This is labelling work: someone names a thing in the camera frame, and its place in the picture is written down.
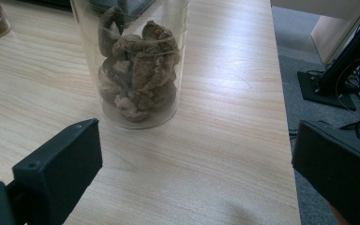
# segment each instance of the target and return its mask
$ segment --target dried mushroom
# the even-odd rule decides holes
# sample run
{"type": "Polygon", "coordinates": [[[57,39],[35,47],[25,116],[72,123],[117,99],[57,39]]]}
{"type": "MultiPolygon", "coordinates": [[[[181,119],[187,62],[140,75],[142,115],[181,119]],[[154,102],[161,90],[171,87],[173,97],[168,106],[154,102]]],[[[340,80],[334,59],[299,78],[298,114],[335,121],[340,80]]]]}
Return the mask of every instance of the dried mushroom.
{"type": "Polygon", "coordinates": [[[108,58],[98,72],[99,91],[128,121],[139,122],[174,103],[175,65],[181,56],[172,32],[153,21],[143,28],[142,37],[112,36],[114,24],[122,34],[121,15],[113,7],[100,21],[99,47],[108,58]]]}

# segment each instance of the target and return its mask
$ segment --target light wood tabletop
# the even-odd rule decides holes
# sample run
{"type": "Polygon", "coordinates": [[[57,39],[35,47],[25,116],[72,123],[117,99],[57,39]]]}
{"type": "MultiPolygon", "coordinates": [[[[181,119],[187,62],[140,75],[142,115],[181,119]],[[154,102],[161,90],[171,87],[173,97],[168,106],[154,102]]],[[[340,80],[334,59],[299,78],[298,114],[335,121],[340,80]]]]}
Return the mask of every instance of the light wood tabletop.
{"type": "Polygon", "coordinates": [[[72,13],[1,0],[0,180],[99,119],[103,168],[66,224],[300,224],[269,0],[191,0],[180,104],[154,128],[102,116],[72,13]]]}

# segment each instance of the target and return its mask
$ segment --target gray carpet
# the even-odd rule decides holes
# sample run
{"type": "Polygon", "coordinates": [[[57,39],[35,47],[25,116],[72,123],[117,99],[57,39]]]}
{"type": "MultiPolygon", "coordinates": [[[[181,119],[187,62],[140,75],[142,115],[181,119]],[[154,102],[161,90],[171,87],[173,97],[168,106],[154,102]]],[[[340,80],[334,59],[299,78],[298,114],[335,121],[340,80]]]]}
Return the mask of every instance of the gray carpet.
{"type": "MultiPolygon", "coordinates": [[[[297,71],[324,71],[324,65],[296,60],[283,55],[279,56],[279,65],[289,129],[297,129],[300,120],[323,120],[338,128],[360,120],[360,100],[357,97],[353,97],[357,107],[356,112],[303,100],[297,71]]],[[[294,142],[295,140],[291,140],[292,150],[294,142]]],[[[298,172],[295,172],[295,181],[302,224],[338,224],[325,199],[298,172]]]]}

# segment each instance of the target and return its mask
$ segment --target black stand base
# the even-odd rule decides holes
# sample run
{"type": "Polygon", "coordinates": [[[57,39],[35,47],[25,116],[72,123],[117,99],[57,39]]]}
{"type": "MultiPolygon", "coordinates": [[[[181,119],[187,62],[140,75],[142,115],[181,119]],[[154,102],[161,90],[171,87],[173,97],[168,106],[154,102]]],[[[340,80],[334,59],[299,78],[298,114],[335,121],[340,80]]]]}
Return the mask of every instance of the black stand base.
{"type": "Polygon", "coordinates": [[[319,95],[316,92],[317,81],[321,76],[310,75],[304,72],[297,72],[300,88],[302,89],[303,99],[319,102],[325,105],[335,106],[342,109],[355,111],[355,105],[349,95],[342,94],[339,97],[336,94],[319,95]]]}

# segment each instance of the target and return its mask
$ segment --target desk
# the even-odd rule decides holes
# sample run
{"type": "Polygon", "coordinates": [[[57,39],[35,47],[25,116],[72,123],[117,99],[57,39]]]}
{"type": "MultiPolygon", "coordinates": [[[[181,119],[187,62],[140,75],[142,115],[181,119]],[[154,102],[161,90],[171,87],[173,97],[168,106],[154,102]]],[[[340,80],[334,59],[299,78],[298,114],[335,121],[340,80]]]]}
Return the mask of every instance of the desk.
{"type": "Polygon", "coordinates": [[[0,180],[98,118],[103,168],[66,224],[299,224],[268,0],[192,0],[180,105],[162,126],[103,118],[71,13],[2,0],[0,180]]]}

